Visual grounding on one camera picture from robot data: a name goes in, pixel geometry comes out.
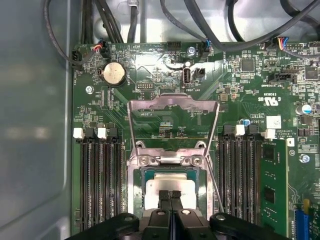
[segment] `motherboard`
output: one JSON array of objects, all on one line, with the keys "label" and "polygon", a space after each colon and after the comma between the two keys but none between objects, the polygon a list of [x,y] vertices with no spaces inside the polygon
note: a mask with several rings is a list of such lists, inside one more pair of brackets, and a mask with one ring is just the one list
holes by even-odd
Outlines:
[{"label": "motherboard", "polygon": [[[320,42],[287,49],[319,53]],[[103,43],[73,74],[72,234],[141,217],[163,188],[206,218],[223,210],[320,239],[319,77],[318,58],[267,42]]]}]

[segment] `blue connector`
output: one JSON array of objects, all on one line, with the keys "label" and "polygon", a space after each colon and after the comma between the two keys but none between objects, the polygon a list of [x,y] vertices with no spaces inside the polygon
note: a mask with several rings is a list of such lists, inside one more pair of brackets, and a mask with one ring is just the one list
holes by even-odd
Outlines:
[{"label": "blue connector", "polygon": [[309,240],[309,216],[303,210],[296,210],[294,216],[296,240]]}]

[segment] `capacitor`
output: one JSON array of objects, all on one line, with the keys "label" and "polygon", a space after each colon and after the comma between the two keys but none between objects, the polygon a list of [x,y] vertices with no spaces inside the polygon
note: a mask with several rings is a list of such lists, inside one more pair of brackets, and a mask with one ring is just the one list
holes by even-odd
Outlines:
[{"label": "capacitor", "polygon": [[101,77],[112,87],[119,87],[126,81],[126,70],[119,62],[107,63],[101,71]]},{"label": "capacitor", "polygon": [[301,104],[297,106],[295,109],[296,114],[304,115],[304,114],[311,114],[312,113],[312,107],[309,104]]},{"label": "capacitor", "polygon": [[244,118],[242,118],[242,119],[240,119],[239,124],[242,124],[242,125],[244,125],[245,127],[248,127],[248,126],[251,124],[251,121],[250,121],[250,119],[244,119]]}]

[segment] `black cable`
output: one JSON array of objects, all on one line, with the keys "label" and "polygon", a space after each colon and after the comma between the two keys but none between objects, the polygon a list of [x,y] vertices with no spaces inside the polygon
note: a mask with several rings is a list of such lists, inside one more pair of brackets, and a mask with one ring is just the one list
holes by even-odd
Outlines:
[{"label": "black cable", "polygon": [[196,39],[199,39],[202,42],[206,42],[207,39],[201,35],[199,35],[198,33],[192,31],[190,28],[188,28],[187,26],[183,25],[181,22],[179,22],[172,14],[171,12],[169,12],[169,10],[166,7],[166,0],[160,0],[160,5],[161,5],[161,9],[163,14],[166,16],[166,18],[172,23],[174,24],[176,27],[180,28],[181,30],[185,31],[186,33],[194,36]]},{"label": "black cable", "polygon": [[[296,9],[289,0],[280,0],[280,4],[283,10],[292,18],[300,13],[300,10]],[[315,30],[318,39],[320,40],[320,22],[309,15],[305,15],[301,21],[309,24]]]},{"label": "black cable", "polygon": [[93,6],[92,0],[86,0],[86,43],[93,44],[94,43],[94,30],[93,30]]},{"label": "black cable", "polygon": [[235,52],[235,51],[242,51],[244,49],[248,49],[260,43],[266,42],[269,39],[277,37],[278,35],[282,34],[292,26],[294,26],[297,22],[299,22],[305,15],[307,15],[311,10],[313,10],[318,4],[320,4],[320,0],[314,0],[310,3],[305,9],[303,9],[297,16],[290,19],[288,22],[283,24],[282,26],[278,27],[277,29],[265,34],[261,37],[258,37],[254,40],[247,41],[244,43],[236,43],[233,45],[225,45],[222,44],[216,35],[212,32],[210,26],[206,22],[204,16],[202,15],[197,3],[195,0],[184,0],[184,3],[191,14],[191,17],[200,28],[200,30],[205,34],[205,36],[212,42],[214,46],[218,49],[225,51],[225,52]]},{"label": "black cable", "polygon": [[87,43],[87,0],[82,0],[81,5],[81,43]]},{"label": "black cable", "polygon": [[86,62],[88,62],[90,60],[90,58],[95,54],[95,51],[92,50],[90,51],[85,58],[83,58],[81,61],[75,61],[71,58],[69,58],[64,51],[61,49],[61,47],[59,46],[59,43],[57,42],[57,39],[55,37],[54,31],[52,30],[52,26],[50,23],[50,18],[49,18],[49,5],[50,5],[51,0],[44,0],[44,5],[43,5],[43,16],[44,16],[44,21],[45,21],[45,27],[48,31],[49,34],[49,38],[53,44],[53,46],[55,47],[55,49],[58,51],[58,53],[60,54],[61,57],[63,57],[66,61],[68,61],[71,64],[74,65],[83,65]]},{"label": "black cable", "polygon": [[238,42],[244,42],[245,40],[241,37],[240,33],[238,32],[238,29],[237,29],[236,23],[235,23],[234,11],[235,11],[235,4],[237,2],[238,2],[238,0],[229,0],[229,2],[227,2],[228,23],[229,23],[231,33],[234,36],[235,40],[237,40]]},{"label": "black cable", "polygon": [[115,20],[115,17],[112,14],[112,11],[110,10],[106,0],[99,0],[99,2],[104,9],[106,18],[108,19],[108,21],[113,29],[113,32],[114,32],[114,35],[115,35],[117,42],[120,44],[123,44],[124,40],[122,39],[122,36],[121,36],[120,30],[118,28],[117,22]]},{"label": "black cable", "polygon": [[131,7],[131,15],[130,15],[130,28],[127,38],[128,44],[133,44],[136,38],[136,30],[138,24],[138,8],[136,6]]},{"label": "black cable", "polygon": [[103,26],[104,26],[106,33],[108,34],[108,37],[110,39],[110,42],[113,44],[116,44],[117,43],[116,36],[115,36],[114,31],[113,31],[113,29],[107,19],[106,13],[105,13],[102,5],[100,4],[100,1],[99,0],[94,0],[94,1],[95,1],[96,8],[98,9],[98,12],[100,14],[101,20],[103,22]]}]

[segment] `silver screw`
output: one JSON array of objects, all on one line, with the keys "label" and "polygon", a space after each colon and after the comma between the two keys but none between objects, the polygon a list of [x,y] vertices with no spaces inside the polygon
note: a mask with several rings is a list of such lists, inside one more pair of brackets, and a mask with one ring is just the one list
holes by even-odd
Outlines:
[{"label": "silver screw", "polygon": [[224,221],[224,220],[226,220],[226,218],[225,218],[224,216],[222,216],[222,215],[218,215],[218,216],[216,216],[215,218],[218,219],[219,221]]},{"label": "silver screw", "polygon": [[199,166],[202,164],[202,159],[198,156],[192,158],[192,165]]},{"label": "silver screw", "polygon": [[86,86],[85,92],[87,94],[93,94],[94,93],[94,87],[93,86]]},{"label": "silver screw", "polygon": [[127,216],[124,220],[129,222],[132,221],[134,218],[132,216]]},{"label": "silver screw", "polygon": [[142,156],[139,158],[139,163],[140,165],[148,165],[149,164],[149,159],[145,156]]},{"label": "silver screw", "polygon": [[193,46],[190,46],[188,47],[188,49],[186,50],[186,53],[189,55],[189,56],[193,56],[196,54],[196,49],[193,47]]},{"label": "silver screw", "polygon": [[189,210],[182,210],[182,213],[183,213],[184,215],[189,215],[191,212],[190,212]]},{"label": "silver screw", "polygon": [[300,160],[300,162],[302,162],[303,164],[306,164],[306,163],[310,162],[311,158],[309,157],[309,155],[301,154],[299,160]]}]

